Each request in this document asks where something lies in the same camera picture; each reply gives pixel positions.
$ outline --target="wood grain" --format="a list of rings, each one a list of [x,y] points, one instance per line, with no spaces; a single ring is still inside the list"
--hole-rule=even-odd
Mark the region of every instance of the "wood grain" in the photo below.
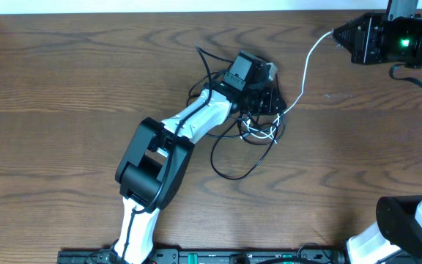
[[[118,238],[116,166],[141,120],[183,109],[204,75],[195,43],[270,58],[292,102],[309,48],[362,13],[0,15],[0,263],[54,263],[60,249]],[[236,183],[212,171],[213,141],[201,140],[155,241],[337,244],[375,221],[381,196],[422,194],[422,90],[390,80],[389,67],[352,65],[323,40],[283,140]],[[241,174],[263,151],[231,140],[215,162]]]

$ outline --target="green light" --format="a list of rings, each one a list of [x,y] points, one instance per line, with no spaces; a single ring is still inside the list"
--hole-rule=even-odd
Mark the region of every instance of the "green light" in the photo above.
[[[401,45],[404,46],[404,47],[407,47],[407,46],[410,45],[410,41],[409,40],[402,40]]]
[[[292,257],[292,254],[284,254],[283,257]],[[293,262],[283,262],[283,264],[294,264]]]

